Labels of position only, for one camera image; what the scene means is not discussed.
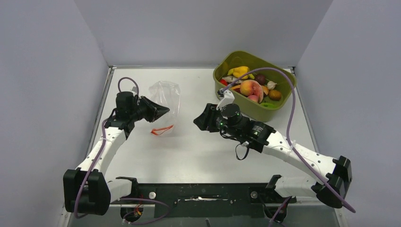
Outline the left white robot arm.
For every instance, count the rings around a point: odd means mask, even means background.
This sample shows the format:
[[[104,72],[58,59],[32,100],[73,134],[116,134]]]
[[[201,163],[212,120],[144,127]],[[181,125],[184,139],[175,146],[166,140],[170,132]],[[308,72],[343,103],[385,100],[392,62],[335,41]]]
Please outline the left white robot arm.
[[[116,107],[101,123],[102,135],[85,160],[63,176],[64,204],[75,218],[104,215],[112,202],[131,195],[137,180],[130,177],[105,178],[105,173],[120,146],[128,139],[135,122],[154,122],[168,113],[144,96],[130,91],[116,95]]]

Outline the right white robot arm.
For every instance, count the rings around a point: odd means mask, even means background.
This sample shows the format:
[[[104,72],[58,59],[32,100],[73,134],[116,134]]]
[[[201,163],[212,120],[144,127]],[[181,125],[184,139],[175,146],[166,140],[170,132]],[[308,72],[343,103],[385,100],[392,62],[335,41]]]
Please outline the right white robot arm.
[[[276,157],[307,174],[300,178],[273,176],[266,188],[270,201],[296,196],[316,197],[329,207],[345,207],[354,212],[345,200],[352,182],[348,158],[325,156],[288,140],[271,126],[243,116],[236,104],[228,104],[221,110],[215,104],[207,104],[193,122],[201,131],[218,132],[225,139],[239,142],[247,151]]]

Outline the clear zip bag orange zipper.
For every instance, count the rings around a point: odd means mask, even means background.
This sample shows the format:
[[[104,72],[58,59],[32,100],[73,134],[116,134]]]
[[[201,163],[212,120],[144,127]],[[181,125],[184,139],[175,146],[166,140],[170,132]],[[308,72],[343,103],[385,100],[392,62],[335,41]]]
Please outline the clear zip bag orange zipper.
[[[158,81],[149,87],[150,100],[170,111],[151,123],[151,134],[162,136],[172,133],[177,123],[181,104],[181,90],[178,84],[170,81]]]

